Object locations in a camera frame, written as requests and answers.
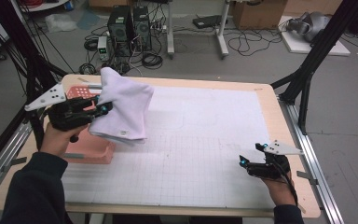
white bracket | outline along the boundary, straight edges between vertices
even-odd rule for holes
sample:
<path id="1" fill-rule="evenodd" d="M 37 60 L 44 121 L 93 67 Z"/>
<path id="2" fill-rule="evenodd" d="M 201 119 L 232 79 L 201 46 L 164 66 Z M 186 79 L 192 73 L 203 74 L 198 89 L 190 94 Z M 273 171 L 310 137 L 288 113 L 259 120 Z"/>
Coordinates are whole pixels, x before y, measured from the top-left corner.
<path id="1" fill-rule="evenodd" d="M 270 143 L 267 147 L 264 148 L 264 151 L 275 155 L 304 155 L 302 149 L 291 147 L 278 140 Z"/>
<path id="2" fill-rule="evenodd" d="M 66 101 L 65 91 L 63 90 L 63 85 L 59 82 L 53 88 L 39 96 L 32 103 L 26 105 L 25 110 L 31 111 L 48 105 L 56 105 L 64 101 Z"/>

aluminum rail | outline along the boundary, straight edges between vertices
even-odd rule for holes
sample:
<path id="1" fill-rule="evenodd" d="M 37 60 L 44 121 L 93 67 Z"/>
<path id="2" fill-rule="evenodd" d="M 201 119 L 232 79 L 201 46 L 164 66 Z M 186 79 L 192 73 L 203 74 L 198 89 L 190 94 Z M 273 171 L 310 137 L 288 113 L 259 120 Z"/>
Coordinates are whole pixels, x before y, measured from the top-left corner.
<path id="1" fill-rule="evenodd" d="M 327 217 L 330 223 L 342 224 L 344 220 L 342 219 L 341 213 L 338 210 L 336 201 L 334 200 L 333 194 L 328 187 L 327 181 L 324 178 L 324 172 L 321 168 L 321 165 L 318 162 L 318 158 L 313 150 L 310 139 L 307 135 L 304 135 L 301 132 L 300 127 L 298 126 L 298 112 L 295 105 L 285 105 L 290 121 L 295 130 L 296 137 L 300 147 L 304 151 L 304 157 L 309 166 L 310 174 L 313 179 L 318 180 L 318 184 L 315 186 L 319 192 L 319 196 L 324 205 L 324 211 L 327 214 Z"/>
<path id="2" fill-rule="evenodd" d="M 7 141 L 7 144 L 0 153 L 0 178 L 7 172 L 7 168 L 10 167 L 12 160 L 16 158 L 31 131 L 32 128 L 29 123 L 21 123 Z"/>

white cloth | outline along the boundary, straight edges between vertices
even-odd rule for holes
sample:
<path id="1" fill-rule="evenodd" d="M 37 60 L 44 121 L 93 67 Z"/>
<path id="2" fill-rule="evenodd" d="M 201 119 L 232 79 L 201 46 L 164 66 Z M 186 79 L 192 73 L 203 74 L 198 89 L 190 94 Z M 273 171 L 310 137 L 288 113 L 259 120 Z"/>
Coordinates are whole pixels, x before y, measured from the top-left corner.
<path id="1" fill-rule="evenodd" d="M 105 67 L 101 70 L 101 92 L 98 104 L 113 103 L 107 115 L 96 118 L 89 132 L 112 142 L 126 144 L 144 143 L 145 113 L 153 96 L 154 88 Z"/>

computer tower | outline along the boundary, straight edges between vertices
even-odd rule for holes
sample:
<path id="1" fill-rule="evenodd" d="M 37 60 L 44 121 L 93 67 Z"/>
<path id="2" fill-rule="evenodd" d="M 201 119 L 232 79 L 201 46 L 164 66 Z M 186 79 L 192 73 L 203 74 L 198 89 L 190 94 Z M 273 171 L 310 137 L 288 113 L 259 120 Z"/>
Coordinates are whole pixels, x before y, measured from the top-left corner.
<path id="1" fill-rule="evenodd" d="M 107 23 L 112 39 L 115 56 L 130 57 L 131 41 L 135 38 L 131 8 L 129 6 L 113 6 Z"/>
<path id="2" fill-rule="evenodd" d="M 149 11 L 147 7 L 133 8 L 133 25 L 135 35 L 139 36 L 136 41 L 137 49 L 151 50 L 152 38 L 150 34 Z"/>

person's right hand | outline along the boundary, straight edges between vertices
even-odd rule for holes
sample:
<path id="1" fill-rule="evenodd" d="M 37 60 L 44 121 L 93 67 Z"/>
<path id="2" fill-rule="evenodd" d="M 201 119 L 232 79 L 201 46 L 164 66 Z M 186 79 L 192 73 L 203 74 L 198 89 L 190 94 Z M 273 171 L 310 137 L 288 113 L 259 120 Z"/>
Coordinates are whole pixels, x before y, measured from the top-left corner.
<path id="1" fill-rule="evenodd" d="M 83 129 L 87 128 L 87 126 L 88 125 L 84 125 L 67 132 L 62 132 L 53 128 L 51 123 L 48 123 L 40 151 L 62 157 L 63 154 L 65 154 L 66 148 L 69 145 L 69 139 L 72 135 L 78 136 Z"/>
<path id="2" fill-rule="evenodd" d="M 292 185 L 294 186 L 294 182 L 292 180 L 291 172 L 287 173 L 287 176 L 290 178 Z M 287 183 L 283 181 L 283 179 L 270 180 L 270 179 L 262 179 L 263 182 L 267 185 L 269 190 L 269 196 L 275 205 L 283 205 L 283 204 L 292 204 L 296 205 L 295 197 L 289 189 Z"/>

